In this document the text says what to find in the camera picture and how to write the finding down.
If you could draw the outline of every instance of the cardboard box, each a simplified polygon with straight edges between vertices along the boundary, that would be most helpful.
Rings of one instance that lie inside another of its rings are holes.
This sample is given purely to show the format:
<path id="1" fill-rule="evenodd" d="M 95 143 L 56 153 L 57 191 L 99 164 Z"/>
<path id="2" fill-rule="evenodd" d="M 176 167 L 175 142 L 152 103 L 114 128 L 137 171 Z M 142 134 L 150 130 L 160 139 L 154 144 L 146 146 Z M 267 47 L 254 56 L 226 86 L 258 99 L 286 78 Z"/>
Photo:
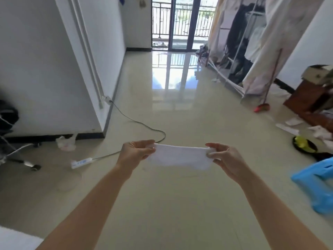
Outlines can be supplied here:
<path id="1" fill-rule="evenodd" d="M 333 65 L 313 65 L 302 74 L 302 78 L 317 85 L 333 84 Z"/>

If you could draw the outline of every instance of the blue object on wall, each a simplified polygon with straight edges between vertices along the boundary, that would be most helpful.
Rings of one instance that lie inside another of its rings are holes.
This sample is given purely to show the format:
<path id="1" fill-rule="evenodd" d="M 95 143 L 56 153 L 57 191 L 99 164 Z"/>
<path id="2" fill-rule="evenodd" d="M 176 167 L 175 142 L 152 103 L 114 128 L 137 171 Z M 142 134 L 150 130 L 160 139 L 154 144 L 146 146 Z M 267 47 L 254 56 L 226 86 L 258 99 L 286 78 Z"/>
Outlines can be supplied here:
<path id="1" fill-rule="evenodd" d="M 329 178 L 333 178 L 333 157 L 312 164 L 294 174 L 291 180 L 310 196 L 316 212 L 328 214 L 333 213 L 333 189 L 325 183 Z"/>

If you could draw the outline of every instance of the electrical cord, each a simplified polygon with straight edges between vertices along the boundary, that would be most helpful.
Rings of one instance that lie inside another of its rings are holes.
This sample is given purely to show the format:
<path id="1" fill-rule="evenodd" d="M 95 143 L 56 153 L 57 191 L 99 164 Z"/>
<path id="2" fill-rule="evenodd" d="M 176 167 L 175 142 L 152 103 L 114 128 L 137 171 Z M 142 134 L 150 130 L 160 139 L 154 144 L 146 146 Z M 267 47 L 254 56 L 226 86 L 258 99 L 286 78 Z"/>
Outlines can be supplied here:
<path id="1" fill-rule="evenodd" d="M 124 113 L 121 112 L 121 110 L 117 107 L 117 105 L 114 104 L 114 102 L 113 102 L 112 100 L 109 100 L 109 101 L 112 102 L 112 104 L 118 109 L 118 111 L 119 111 L 124 117 L 130 119 L 130 120 L 133 121 L 133 122 L 136 122 L 136 123 L 138 123 L 138 124 L 141 124 L 141 125 L 145 126 L 145 127 L 148 128 L 149 130 L 152 130 L 152 131 L 154 131 L 154 132 L 160 132 L 160 133 L 162 133 L 162 134 L 164 135 L 164 137 L 163 137 L 161 140 L 157 141 L 156 143 L 160 143 L 160 142 L 162 142 L 162 141 L 166 138 L 167 134 L 166 134 L 164 131 L 162 131 L 162 130 L 158 130 L 158 129 L 154 129 L 154 128 L 151 128 L 151 127 L 147 126 L 146 124 L 144 124 L 144 123 L 142 123 L 142 122 L 140 122 L 140 121 L 136 121 L 136 120 L 134 120 L 134 119 L 132 119 L 132 118 L 126 116 Z M 118 154 L 118 153 L 120 153 L 120 152 L 121 152 L 121 150 L 120 150 L 120 151 L 117 151 L 117 152 L 115 152 L 115 153 L 111 153 L 111 154 L 104 155 L 104 156 L 101 156 L 101 157 L 93 158 L 93 160 L 103 159 L 103 158 L 106 158 L 106 157 L 109 157 L 109 156 L 112 156 L 112 155 Z"/>

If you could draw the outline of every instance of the balcony railing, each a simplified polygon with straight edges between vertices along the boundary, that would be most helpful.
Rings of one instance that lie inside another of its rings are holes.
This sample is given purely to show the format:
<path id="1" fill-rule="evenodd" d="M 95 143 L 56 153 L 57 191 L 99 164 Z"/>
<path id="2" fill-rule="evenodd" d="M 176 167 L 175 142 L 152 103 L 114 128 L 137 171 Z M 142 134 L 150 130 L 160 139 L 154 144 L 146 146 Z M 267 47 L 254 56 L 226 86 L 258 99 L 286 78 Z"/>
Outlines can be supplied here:
<path id="1" fill-rule="evenodd" d="M 169 35 L 170 3 L 152 3 L 152 33 L 153 38 L 161 38 L 161 35 Z M 195 37 L 209 37 L 213 23 L 215 7 L 200 6 Z M 192 5 L 177 3 L 175 8 L 174 36 L 188 36 L 189 24 L 192 15 Z"/>

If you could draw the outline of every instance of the tiled floor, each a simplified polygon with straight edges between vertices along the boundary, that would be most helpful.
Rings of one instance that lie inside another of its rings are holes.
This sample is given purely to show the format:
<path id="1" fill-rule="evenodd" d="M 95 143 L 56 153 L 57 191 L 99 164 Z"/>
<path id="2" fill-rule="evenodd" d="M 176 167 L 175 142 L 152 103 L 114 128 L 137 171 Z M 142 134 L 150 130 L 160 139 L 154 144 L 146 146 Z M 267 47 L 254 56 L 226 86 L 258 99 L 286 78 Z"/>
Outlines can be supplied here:
<path id="1" fill-rule="evenodd" d="M 131 118 L 164 130 L 164 144 L 203 147 L 211 141 L 238 147 L 273 191 L 333 248 L 333 221 L 316 214 L 289 178 L 313 162 L 294 150 L 291 134 L 274 126 L 292 114 L 270 97 L 271 112 L 256 115 L 256 98 L 240 104 L 238 94 L 211 82 L 213 71 L 196 71 L 191 55 L 127 53 L 116 104 Z M 0 224 L 45 237 L 113 167 L 117 156 L 75 171 L 69 169 L 71 159 L 102 156 L 125 141 L 151 138 L 162 135 L 114 110 L 105 140 L 78 141 L 71 153 L 61 152 L 55 143 L 26 149 L 25 157 L 43 168 L 30 172 L 17 164 L 1 165 Z M 143 162 L 121 190 L 96 249 L 269 246 L 241 189 L 217 166 L 197 171 Z"/>

